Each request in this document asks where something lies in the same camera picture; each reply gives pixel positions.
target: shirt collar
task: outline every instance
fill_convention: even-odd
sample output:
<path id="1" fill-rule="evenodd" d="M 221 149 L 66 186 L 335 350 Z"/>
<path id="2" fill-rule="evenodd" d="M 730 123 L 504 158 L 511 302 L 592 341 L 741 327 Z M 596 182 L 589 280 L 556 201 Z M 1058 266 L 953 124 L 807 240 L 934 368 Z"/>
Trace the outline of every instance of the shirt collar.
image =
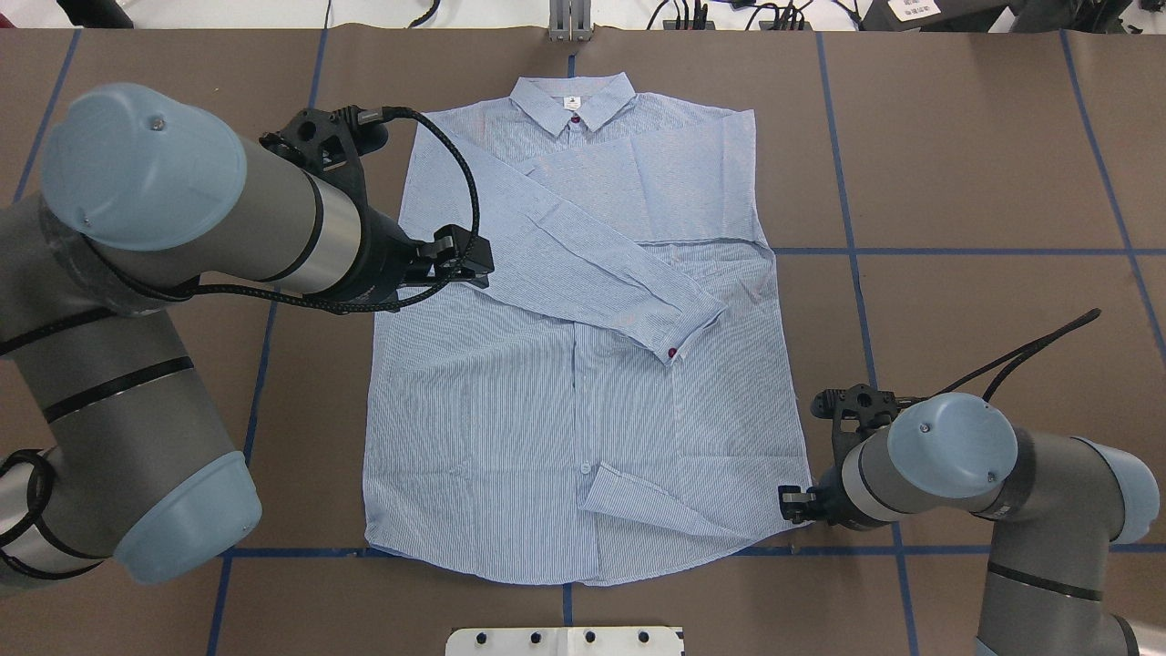
<path id="1" fill-rule="evenodd" d="M 562 100 L 556 96 L 584 96 L 585 99 L 573 112 L 563 108 Z M 574 114 L 578 114 L 591 132 L 599 129 L 634 100 L 635 90 L 625 73 L 610 77 L 520 77 L 510 97 L 540 127 L 557 136 Z"/>

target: blue tape line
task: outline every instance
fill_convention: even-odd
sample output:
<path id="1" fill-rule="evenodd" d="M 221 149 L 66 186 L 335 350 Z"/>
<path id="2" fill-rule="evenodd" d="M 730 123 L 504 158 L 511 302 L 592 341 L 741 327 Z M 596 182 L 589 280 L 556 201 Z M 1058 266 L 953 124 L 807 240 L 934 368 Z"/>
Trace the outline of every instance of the blue tape line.
<path id="1" fill-rule="evenodd" d="M 215 595 L 215 614 L 211 616 L 211 634 L 206 639 L 206 656 L 218 651 L 219 629 L 223 628 L 223 612 L 226 608 L 227 583 L 231 580 L 231 552 L 223 555 L 223 569 L 219 572 L 219 588 Z"/>
<path id="2" fill-rule="evenodd" d="M 845 246 L 774 246 L 779 255 L 1119 255 L 1126 248 L 930 248 L 930 247 L 862 247 Z M 1138 255 L 1166 255 L 1166 248 L 1133 248 Z"/>
<path id="3" fill-rule="evenodd" d="M 891 524 L 891 536 L 894 541 L 894 566 L 899 571 L 899 595 L 902 598 L 902 619 L 907 625 L 907 650 L 911 656 L 919 656 L 919 635 L 915 630 L 915 608 L 911 602 L 911 580 L 907 577 L 907 556 L 902 546 L 902 531 L 899 523 Z"/>
<path id="4" fill-rule="evenodd" d="M 41 125 L 36 127 L 36 136 L 33 137 L 33 148 L 24 160 L 24 170 L 20 174 L 20 182 L 16 183 L 16 192 L 12 196 L 13 204 L 16 204 L 24 196 L 24 185 L 28 184 L 28 176 L 33 174 L 33 164 L 36 162 L 36 154 L 41 150 L 41 140 L 49 128 L 49 119 L 57 106 L 57 98 L 61 96 L 61 87 L 65 84 L 65 75 L 69 73 L 69 64 L 72 63 L 73 52 L 77 51 L 77 42 L 80 41 L 80 29 L 75 29 L 72 38 L 69 40 L 69 49 L 65 50 L 65 58 L 61 62 L 61 70 L 57 71 L 57 82 L 52 85 L 52 93 L 49 94 L 49 103 L 44 106 L 44 115 L 41 117 Z"/>
<path id="5" fill-rule="evenodd" d="M 822 33 L 815 33 L 817 41 L 817 66 L 822 75 L 822 96 L 826 100 L 826 120 L 830 131 L 830 149 L 834 154 L 834 174 L 838 181 L 838 203 L 842 210 L 842 225 L 847 232 L 847 248 L 850 258 L 850 277 L 855 287 L 855 302 L 858 304 L 858 326 L 863 338 L 863 357 L 866 359 L 866 378 L 870 386 L 878 389 L 878 374 L 874 371 L 874 350 L 871 346 L 870 325 L 866 322 L 866 299 L 863 296 L 862 275 L 858 270 L 858 253 L 855 249 L 855 227 L 850 219 L 850 199 L 847 193 L 847 177 L 842 169 L 842 148 L 838 143 L 838 124 L 834 115 L 834 98 L 830 94 L 830 72 L 826 59 L 826 40 Z M 899 524 L 891 525 L 894 536 L 894 562 L 899 571 L 899 593 L 902 598 L 902 618 L 907 628 L 907 646 L 911 656 L 919 656 L 919 640 L 915 635 L 915 614 L 911 604 L 911 584 L 907 580 L 907 559 L 902 553 L 902 536 Z"/>
<path id="6" fill-rule="evenodd" d="M 311 89 L 308 92 L 308 106 L 315 106 L 316 93 L 319 90 L 319 71 L 324 63 L 324 48 L 328 44 L 328 16 L 332 10 L 332 1 L 328 1 L 324 9 L 324 27 L 319 30 L 319 45 L 316 49 L 316 64 L 311 72 Z M 272 301 L 267 309 L 267 324 L 264 327 L 264 346 L 259 351 L 259 369 L 255 373 L 255 388 L 251 396 L 251 412 L 247 416 L 247 436 L 243 444 L 243 456 L 251 466 L 251 454 L 255 447 L 255 430 L 259 426 L 259 401 L 264 394 L 264 385 L 267 381 L 267 364 L 272 353 L 272 331 L 275 325 L 275 301 Z M 245 553 L 251 550 L 229 549 L 223 553 L 223 570 L 219 574 L 219 587 L 215 595 L 215 614 L 211 616 L 211 630 L 206 639 L 206 656 L 215 656 L 218 650 L 219 632 L 223 628 L 223 612 L 226 607 L 226 593 L 231 587 L 231 563 L 237 553 Z"/>
<path id="7" fill-rule="evenodd" d="M 1109 548 L 1111 553 L 1166 553 L 1166 544 L 1115 544 Z"/>
<path id="8" fill-rule="evenodd" d="M 272 330 L 275 326 L 275 308 L 272 301 L 267 308 L 267 325 L 264 327 L 264 346 L 259 350 L 259 369 L 255 372 L 255 388 L 251 394 L 251 414 L 247 416 L 247 437 L 243 442 L 243 458 L 251 467 L 251 454 L 255 449 L 255 430 L 259 428 L 259 400 L 267 382 L 267 364 L 272 353 Z"/>
<path id="9" fill-rule="evenodd" d="M 574 584 L 563 584 L 563 626 L 575 626 L 575 598 Z"/>
<path id="10" fill-rule="evenodd" d="M 905 556 L 988 556 L 991 550 L 986 544 L 906 544 L 894 545 L 826 545 L 800 546 L 761 546 L 753 545 L 733 553 L 738 557 L 830 557 L 830 556 L 894 556 L 900 551 Z M 1112 553 L 1166 553 L 1166 543 L 1115 544 L 1109 548 Z M 250 546 L 234 548 L 223 553 L 226 558 L 401 558 L 386 551 L 370 546 Z"/>
<path id="11" fill-rule="evenodd" d="M 311 73 L 311 90 L 308 91 L 308 106 L 316 106 L 316 94 L 319 92 L 319 71 L 324 68 L 324 49 L 328 48 L 328 17 L 332 13 L 332 0 L 328 0 L 324 9 L 324 27 L 319 30 L 319 43 L 316 45 L 316 69 Z"/>
<path id="12" fill-rule="evenodd" d="M 1114 183 L 1109 178 L 1109 168 L 1101 154 L 1101 146 L 1097 144 L 1097 136 L 1094 134 L 1093 121 L 1089 120 L 1089 110 L 1086 107 L 1084 96 L 1081 93 L 1081 83 L 1077 80 L 1077 68 L 1073 63 L 1073 49 L 1069 47 L 1068 33 L 1061 30 L 1061 49 L 1065 51 L 1065 63 L 1069 69 L 1069 80 L 1073 83 L 1073 96 L 1077 100 L 1077 110 L 1081 112 L 1081 124 L 1086 128 L 1086 137 L 1089 139 L 1089 148 L 1093 149 L 1094 160 L 1097 162 L 1097 172 L 1101 174 L 1102 185 L 1105 186 L 1105 196 L 1109 198 L 1109 206 L 1114 211 L 1114 219 L 1117 220 L 1117 231 L 1122 234 L 1122 244 L 1125 246 L 1125 254 L 1130 260 L 1130 268 L 1133 269 L 1133 280 L 1138 284 L 1138 294 L 1142 296 L 1142 304 L 1146 308 L 1150 317 L 1150 330 L 1153 332 L 1154 343 L 1158 345 L 1158 357 L 1166 366 L 1166 340 L 1163 339 L 1161 324 L 1158 323 L 1158 315 L 1154 305 L 1150 301 L 1150 291 L 1146 288 L 1146 280 L 1142 275 L 1142 266 L 1135 254 L 1133 242 L 1130 240 L 1130 231 L 1125 225 L 1125 217 L 1122 216 L 1122 206 L 1117 202 L 1117 193 L 1114 192 Z"/>
<path id="13" fill-rule="evenodd" d="M 858 254 L 855 249 L 855 227 L 850 220 L 850 199 L 847 195 L 847 177 L 842 172 L 842 149 L 838 144 L 838 126 L 834 117 L 834 100 L 830 96 L 830 73 L 826 65 L 826 42 L 822 33 L 815 33 L 817 41 L 817 64 L 822 75 L 822 94 L 826 99 L 826 120 L 830 129 L 830 149 L 834 153 L 834 175 L 838 183 L 838 204 L 842 209 L 842 225 L 847 231 L 847 254 L 850 256 L 850 278 L 855 287 L 855 299 L 858 302 L 858 326 L 863 334 L 863 355 L 866 359 L 866 376 L 870 385 L 878 388 L 874 375 L 874 355 L 871 351 L 870 326 L 866 323 L 866 299 L 863 297 L 863 285 L 858 271 Z"/>

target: blue striped shirt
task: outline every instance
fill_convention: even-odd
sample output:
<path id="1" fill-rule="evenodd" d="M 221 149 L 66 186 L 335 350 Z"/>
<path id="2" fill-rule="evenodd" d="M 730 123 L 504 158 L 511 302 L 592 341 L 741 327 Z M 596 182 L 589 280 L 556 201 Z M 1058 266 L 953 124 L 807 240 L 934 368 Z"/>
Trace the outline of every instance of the blue striped shirt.
<path id="1" fill-rule="evenodd" d="M 429 117 L 473 170 L 497 271 L 377 316 L 368 542 L 612 585 L 789 529 L 778 486 L 810 479 L 753 113 L 618 75 L 524 78 Z M 469 224 L 464 182 L 419 129 L 400 223 L 450 221 Z"/>

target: silver metal ring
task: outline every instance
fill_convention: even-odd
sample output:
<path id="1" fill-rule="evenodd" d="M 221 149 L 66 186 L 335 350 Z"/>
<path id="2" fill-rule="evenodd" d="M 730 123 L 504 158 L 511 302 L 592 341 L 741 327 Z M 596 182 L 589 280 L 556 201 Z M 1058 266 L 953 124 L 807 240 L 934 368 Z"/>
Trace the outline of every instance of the silver metal ring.
<path id="1" fill-rule="evenodd" d="M 352 267 L 360 249 L 360 213 L 343 191 L 314 177 L 319 189 L 323 220 L 319 239 L 298 268 L 273 280 L 281 287 L 314 294 L 336 284 Z"/>
<path id="2" fill-rule="evenodd" d="M 858 466 L 863 457 L 863 449 L 865 447 L 866 443 L 858 445 L 858 449 L 847 454 L 847 460 L 842 464 L 842 488 L 845 491 L 847 496 L 850 498 L 850 502 L 868 517 L 878 520 L 879 522 L 898 522 L 909 517 L 909 515 L 891 510 L 879 503 L 866 487 L 866 484 L 863 482 L 863 475 L 858 471 Z"/>
<path id="3" fill-rule="evenodd" d="M 31 475 L 33 467 L 20 464 L 0 477 L 0 505 L 5 506 L 5 508 L 0 508 L 0 531 L 10 529 L 28 512 L 28 505 L 24 500 L 27 499 L 28 480 Z M 3 552 L 29 567 L 50 574 L 76 572 L 104 560 L 78 558 L 61 551 L 44 539 L 36 525 L 29 527 L 16 539 L 5 545 Z"/>

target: white label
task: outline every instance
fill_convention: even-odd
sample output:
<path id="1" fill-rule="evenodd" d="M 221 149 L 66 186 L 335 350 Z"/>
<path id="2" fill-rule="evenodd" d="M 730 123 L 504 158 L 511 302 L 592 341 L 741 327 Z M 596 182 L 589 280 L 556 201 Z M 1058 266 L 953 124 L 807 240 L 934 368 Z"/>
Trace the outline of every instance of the white label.
<path id="1" fill-rule="evenodd" d="M 940 13 L 940 8 L 935 6 L 935 0 L 887 0 L 887 2 L 891 5 L 891 10 L 894 12 L 895 17 L 904 22 L 934 16 Z"/>

